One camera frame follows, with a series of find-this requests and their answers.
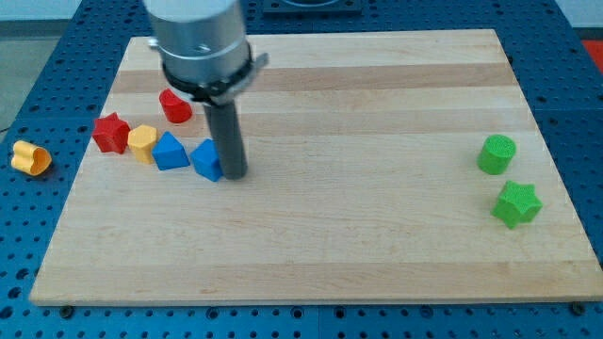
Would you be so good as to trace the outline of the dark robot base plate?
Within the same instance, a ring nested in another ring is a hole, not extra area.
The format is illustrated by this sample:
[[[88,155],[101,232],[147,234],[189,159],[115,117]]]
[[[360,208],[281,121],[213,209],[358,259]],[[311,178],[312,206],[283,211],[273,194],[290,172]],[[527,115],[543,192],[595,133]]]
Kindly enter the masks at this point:
[[[264,14],[357,14],[363,0],[263,0]]]

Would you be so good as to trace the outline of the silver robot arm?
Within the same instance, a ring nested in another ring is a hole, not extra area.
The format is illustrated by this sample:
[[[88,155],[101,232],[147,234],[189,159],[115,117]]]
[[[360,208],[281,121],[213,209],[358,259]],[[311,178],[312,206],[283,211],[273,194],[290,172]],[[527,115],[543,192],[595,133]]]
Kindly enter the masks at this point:
[[[269,63],[248,42],[238,0],[144,0],[169,84],[184,98],[226,105]]]

